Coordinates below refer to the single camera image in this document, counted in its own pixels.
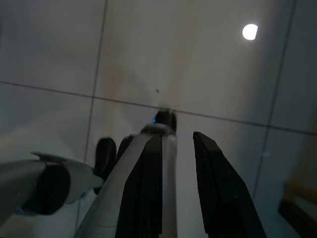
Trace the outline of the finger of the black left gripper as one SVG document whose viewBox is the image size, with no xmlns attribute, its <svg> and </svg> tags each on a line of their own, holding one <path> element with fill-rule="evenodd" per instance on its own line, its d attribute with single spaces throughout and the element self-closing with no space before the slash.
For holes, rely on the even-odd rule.
<svg viewBox="0 0 317 238">
<path fill-rule="evenodd" d="M 126 136 L 126 137 L 123 138 L 123 140 L 121 141 L 121 143 L 119 145 L 118 152 L 116 154 L 116 163 L 119 161 L 121 156 L 124 154 L 124 152 L 126 151 L 128 146 L 130 145 L 130 143 L 132 142 L 134 137 L 135 137 L 135 135 L 131 134 L 131 135 Z"/>
<path fill-rule="evenodd" d="M 116 144 L 110 138 L 101 138 L 96 147 L 95 152 L 95 175 L 106 180 L 116 161 Z"/>
</svg>

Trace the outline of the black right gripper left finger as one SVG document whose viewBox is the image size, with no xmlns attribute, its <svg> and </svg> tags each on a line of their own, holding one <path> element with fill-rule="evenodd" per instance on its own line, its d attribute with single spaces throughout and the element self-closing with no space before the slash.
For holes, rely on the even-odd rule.
<svg viewBox="0 0 317 238">
<path fill-rule="evenodd" d="M 126 180 L 116 238 L 158 238 L 162 233 L 162 136 L 145 144 Z"/>
</svg>

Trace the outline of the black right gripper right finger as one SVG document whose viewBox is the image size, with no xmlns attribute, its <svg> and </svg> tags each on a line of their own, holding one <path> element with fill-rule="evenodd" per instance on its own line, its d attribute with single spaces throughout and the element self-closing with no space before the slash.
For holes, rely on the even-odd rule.
<svg viewBox="0 0 317 238">
<path fill-rule="evenodd" d="M 248 188 L 217 143 L 198 131 L 193 141 L 205 233 L 210 238 L 264 238 Z"/>
</svg>

